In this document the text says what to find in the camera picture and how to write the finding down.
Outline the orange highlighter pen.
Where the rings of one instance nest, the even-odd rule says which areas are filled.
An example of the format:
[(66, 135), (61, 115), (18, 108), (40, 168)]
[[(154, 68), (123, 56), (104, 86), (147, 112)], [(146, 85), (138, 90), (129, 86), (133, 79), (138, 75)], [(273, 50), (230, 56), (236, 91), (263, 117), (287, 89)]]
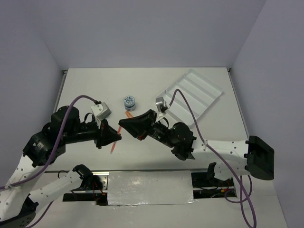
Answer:
[[(119, 126), (118, 131), (117, 131), (119, 135), (121, 134), (121, 130), (122, 130), (122, 127)], [(112, 154), (114, 152), (116, 144), (117, 144), (117, 141), (113, 143), (111, 150), (110, 150), (110, 154)]]

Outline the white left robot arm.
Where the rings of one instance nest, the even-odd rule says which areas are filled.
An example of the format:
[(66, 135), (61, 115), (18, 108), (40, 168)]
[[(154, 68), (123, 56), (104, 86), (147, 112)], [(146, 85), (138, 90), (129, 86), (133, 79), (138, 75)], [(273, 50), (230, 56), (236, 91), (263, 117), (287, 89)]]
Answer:
[(67, 191), (105, 190), (104, 178), (94, 175), (85, 165), (75, 166), (53, 183), (33, 190), (44, 172), (66, 151), (66, 145), (94, 141), (96, 147), (121, 139), (107, 117), (111, 114), (106, 104), (92, 106), (90, 122), (81, 121), (76, 107), (63, 106), (51, 115), (40, 132), (34, 134), (25, 148), (17, 168), (0, 190), (0, 226), (2, 228), (31, 228), (37, 212)]

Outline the orange transparent eraser case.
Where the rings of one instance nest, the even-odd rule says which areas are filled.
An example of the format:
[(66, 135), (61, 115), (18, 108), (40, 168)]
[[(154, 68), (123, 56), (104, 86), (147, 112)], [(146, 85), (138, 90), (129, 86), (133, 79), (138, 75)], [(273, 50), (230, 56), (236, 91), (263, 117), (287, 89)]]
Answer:
[(133, 115), (129, 111), (126, 111), (125, 114), (128, 118), (133, 118)]

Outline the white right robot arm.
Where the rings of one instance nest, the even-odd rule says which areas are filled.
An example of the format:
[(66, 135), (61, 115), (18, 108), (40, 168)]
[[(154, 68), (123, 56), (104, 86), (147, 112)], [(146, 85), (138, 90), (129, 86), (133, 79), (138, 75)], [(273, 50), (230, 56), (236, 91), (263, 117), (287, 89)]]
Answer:
[(142, 141), (151, 137), (171, 149), (178, 159), (200, 159), (207, 169), (207, 182), (217, 186), (234, 176), (251, 175), (264, 181), (274, 179), (274, 149), (258, 136), (241, 141), (201, 140), (183, 122), (168, 128), (148, 110), (132, 118), (121, 119), (119, 126)]

